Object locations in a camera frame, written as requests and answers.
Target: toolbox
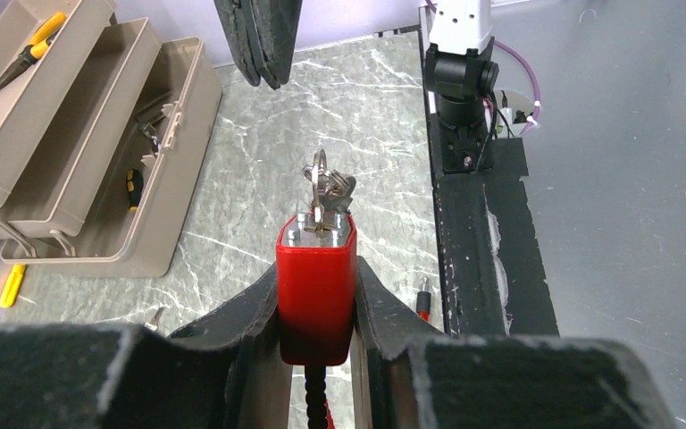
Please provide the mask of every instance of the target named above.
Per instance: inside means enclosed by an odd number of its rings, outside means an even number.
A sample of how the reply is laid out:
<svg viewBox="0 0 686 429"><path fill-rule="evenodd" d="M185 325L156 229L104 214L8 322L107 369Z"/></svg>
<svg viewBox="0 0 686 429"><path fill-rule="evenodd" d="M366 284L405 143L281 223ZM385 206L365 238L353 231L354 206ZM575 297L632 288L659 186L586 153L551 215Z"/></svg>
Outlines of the toolbox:
<svg viewBox="0 0 686 429"><path fill-rule="evenodd" d="M66 15L46 55L0 91L0 207L112 17L114 6L113 0L13 0L0 15L0 75L48 18L56 12Z"/></svg>
<svg viewBox="0 0 686 429"><path fill-rule="evenodd" d="M129 113L125 130L77 235L62 236L61 246L34 240L34 255L18 241L8 240L1 249L6 263L44 265L51 271L92 277L157 277L167 272L222 86L198 38L163 43L149 70L135 107L124 109ZM161 104L163 112L154 125L161 142L156 156L150 139L138 130L139 112L152 102L156 108ZM130 169L139 170L144 183L134 211L130 190L124 186Z"/></svg>
<svg viewBox="0 0 686 429"><path fill-rule="evenodd" d="M161 45L146 18L104 29L0 208L2 221L26 238L78 235ZM0 240L9 238L0 227Z"/></svg>

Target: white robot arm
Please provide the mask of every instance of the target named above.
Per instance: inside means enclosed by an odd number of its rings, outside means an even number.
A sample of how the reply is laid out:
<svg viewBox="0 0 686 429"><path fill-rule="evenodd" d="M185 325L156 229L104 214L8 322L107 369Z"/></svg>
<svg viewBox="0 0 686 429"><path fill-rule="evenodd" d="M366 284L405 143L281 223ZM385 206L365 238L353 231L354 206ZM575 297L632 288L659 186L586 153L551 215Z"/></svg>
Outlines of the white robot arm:
<svg viewBox="0 0 686 429"><path fill-rule="evenodd" d="M490 0L441 0L430 31L430 43L447 54L481 53L490 42Z"/></svg>

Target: marble surface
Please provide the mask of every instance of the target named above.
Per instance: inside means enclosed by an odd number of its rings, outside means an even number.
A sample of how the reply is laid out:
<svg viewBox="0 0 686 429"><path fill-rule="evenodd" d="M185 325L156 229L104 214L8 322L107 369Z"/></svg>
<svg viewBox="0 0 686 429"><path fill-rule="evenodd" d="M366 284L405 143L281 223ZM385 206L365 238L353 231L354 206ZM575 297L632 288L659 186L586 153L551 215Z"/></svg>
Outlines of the marble surface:
<svg viewBox="0 0 686 429"><path fill-rule="evenodd" d="M32 266L7 322L143 323L168 307L160 332L218 307L274 260L280 227L305 209L300 173L318 147L354 174L358 253L414 307L423 277L438 284L430 166L415 33L306 51L279 91L252 88L234 67L170 272L160 279L76 279ZM432 320L440 326L439 291ZM289 427L305 427L303 372ZM353 424L350 366L329 368L336 427Z"/></svg>

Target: yellow pliers handle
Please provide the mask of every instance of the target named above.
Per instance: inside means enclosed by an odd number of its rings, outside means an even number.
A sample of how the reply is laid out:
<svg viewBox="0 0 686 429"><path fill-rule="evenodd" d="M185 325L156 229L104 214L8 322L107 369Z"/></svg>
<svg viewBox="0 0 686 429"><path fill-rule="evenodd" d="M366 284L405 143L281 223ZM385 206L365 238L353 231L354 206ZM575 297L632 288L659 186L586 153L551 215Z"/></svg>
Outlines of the yellow pliers handle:
<svg viewBox="0 0 686 429"><path fill-rule="evenodd" d="M30 55L36 60L43 58L43 55L48 50L48 46L54 40L53 36L62 27L67 16L64 13L57 12L54 16L48 19L43 25L40 26L38 31L33 35L28 41L28 46L30 46Z"/></svg>

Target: twisted black cord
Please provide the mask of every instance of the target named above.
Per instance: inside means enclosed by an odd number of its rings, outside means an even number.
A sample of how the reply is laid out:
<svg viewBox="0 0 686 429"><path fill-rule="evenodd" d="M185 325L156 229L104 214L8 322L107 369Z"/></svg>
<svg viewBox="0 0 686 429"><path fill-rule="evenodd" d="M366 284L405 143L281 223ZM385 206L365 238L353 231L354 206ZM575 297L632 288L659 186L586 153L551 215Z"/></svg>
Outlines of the twisted black cord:
<svg viewBox="0 0 686 429"><path fill-rule="evenodd" d="M309 429L327 429L327 398L324 394L324 366L305 366L306 376L306 416Z"/></svg>

